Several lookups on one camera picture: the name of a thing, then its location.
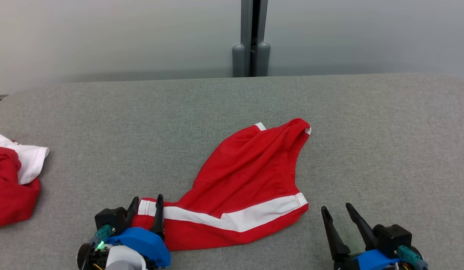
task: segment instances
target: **white cloth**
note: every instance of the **white cloth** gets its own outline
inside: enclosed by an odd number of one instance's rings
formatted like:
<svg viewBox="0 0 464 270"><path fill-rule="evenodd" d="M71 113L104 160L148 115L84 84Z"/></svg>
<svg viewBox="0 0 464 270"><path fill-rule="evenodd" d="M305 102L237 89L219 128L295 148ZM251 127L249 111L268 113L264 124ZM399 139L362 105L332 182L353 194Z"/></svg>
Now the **white cloth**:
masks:
<svg viewBox="0 0 464 270"><path fill-rule="evenodd" d="M49 152L47 147L21 145L12 142L1 134L0 147L13 149L17 152L21 163L21 168L18 172L19 184L21 185L30 183L40 174L44 160Z"/></svg>

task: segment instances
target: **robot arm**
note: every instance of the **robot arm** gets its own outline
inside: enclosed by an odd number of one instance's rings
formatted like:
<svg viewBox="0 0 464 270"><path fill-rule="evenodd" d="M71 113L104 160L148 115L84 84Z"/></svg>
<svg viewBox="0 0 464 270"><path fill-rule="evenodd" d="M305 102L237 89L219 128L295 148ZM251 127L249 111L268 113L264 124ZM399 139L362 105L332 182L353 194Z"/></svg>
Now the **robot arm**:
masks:
<svg viewBox="0 0 464 270"><path fill-rule="evenodd" d="M169 267L170 252L164 243L163 201L163 196L158 195L155 204L155 219L149 230L130 227L138 210L138 197L133 199L128 210L123 207L113 210L107 208L95 215L98 232L91 243L85 243L79 249L77 255L79 268L82 269L81 266L85 266L84 270L102 270L105 267L108 269L111 263L119 260L117 258L124 257L120 255L124 252L127 253L126 257L128 258L138 258L136 255L141 257L139 261L141 265L144 265L142 269ZM125 264L121 262L117 265L121 267Z"/></svg>
<svg viewBox="0 0 464 270"><path fill-rule="evenodd" d="M334 270L384 270L399 268L403 270L428 270L428 264L419 251L412 246L412 234L399 225L384 227L369 224L355 210L352 204L346 205L348 214L357 225L365 242L365 252L350 255L350 249L343 243L333 226L327 207L321 208L323 223L327 234Z"/></svg>

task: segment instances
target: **gray fabric mat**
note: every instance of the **gray fabric mat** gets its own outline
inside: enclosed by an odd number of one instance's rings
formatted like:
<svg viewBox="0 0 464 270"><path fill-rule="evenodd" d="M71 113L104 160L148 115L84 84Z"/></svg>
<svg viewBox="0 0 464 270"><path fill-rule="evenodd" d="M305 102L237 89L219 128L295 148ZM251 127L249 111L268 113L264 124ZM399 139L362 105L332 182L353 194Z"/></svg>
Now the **gray fabric mat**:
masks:
<svg viewBox="0 0 464 270"><path fill-rule="evenodd" d="M0 133L50 147L30 220L0 228L0 269L77 269L93 216L131 199L176 201L239 129L301 117L300 220L244 246L172 253L171 269L332 269L320 207L352 252L351 202L400 224L431 269L464 268L464 80L442 75L262 77L62 84L0 102Z"/></svg>

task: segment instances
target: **white wall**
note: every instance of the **white wall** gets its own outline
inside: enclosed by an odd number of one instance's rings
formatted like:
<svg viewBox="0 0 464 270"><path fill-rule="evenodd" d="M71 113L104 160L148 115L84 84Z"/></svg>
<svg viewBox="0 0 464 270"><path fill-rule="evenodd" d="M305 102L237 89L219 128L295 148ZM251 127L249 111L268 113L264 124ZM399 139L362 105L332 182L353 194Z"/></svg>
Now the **white wall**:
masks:
<svg viewBox="0 0 464 270"><path fill-rule="evenodd" d="M439 72L464 79L464 0L269 0L269 75Z"/></svg>
<svg viewBox="0 0 464 270"><path fill-rule="evenodd" d="M240 0L0 0L0 95L47 82L231 77Z"/></svg>

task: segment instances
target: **teal connector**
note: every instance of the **teal connector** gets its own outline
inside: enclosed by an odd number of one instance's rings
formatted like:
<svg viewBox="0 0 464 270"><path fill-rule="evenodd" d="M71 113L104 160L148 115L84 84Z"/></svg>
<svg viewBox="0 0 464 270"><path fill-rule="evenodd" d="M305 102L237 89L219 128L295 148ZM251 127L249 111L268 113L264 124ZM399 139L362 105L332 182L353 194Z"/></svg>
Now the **teal connector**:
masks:
<svg viewBox="0 0 464 270"><path fill-rule="evenodd" d="M420 258L420 255L413 252L406 246L399 246L397 255L406 263L410 263L417 270L429 270L429 265Z"/></svg>
<svg viewBox="0 0 464 270"><path fill-rule="evenodd" d="M93 236L92 239L90 239L90 245L94 248L97 245L102 245L103 241L110 237L113 233L115 232L115 229L112 228L110 225L104 225L101 227Z"/></svg>

